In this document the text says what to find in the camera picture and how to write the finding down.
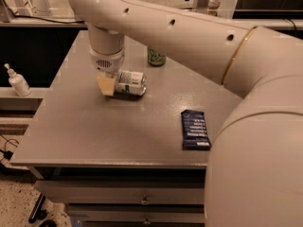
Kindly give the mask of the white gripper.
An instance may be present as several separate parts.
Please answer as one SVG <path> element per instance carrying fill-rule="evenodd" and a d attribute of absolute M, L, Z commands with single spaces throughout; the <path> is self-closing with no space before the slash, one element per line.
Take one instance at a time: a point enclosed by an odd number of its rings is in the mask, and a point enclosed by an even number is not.
<path fill-rule="evenodd" d="M 116 75 L 124 62 L 125 48 L 115 53 L 104 54 L 89 48 L 92 65 L 102 71 L 98 74 L 98 86 L 104 96 L 113 96 L 115 93 Z"/>

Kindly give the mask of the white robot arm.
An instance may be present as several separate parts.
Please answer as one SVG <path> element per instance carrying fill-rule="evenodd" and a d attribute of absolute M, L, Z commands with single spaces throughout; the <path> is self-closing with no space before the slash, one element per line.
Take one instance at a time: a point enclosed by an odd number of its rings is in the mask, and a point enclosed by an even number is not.
<path fill-rule="evenodd" d="M 241 96 L 209 154 L 206 227 L 303 227 L 301 40 L 138 0 L 69 3 Z"/>

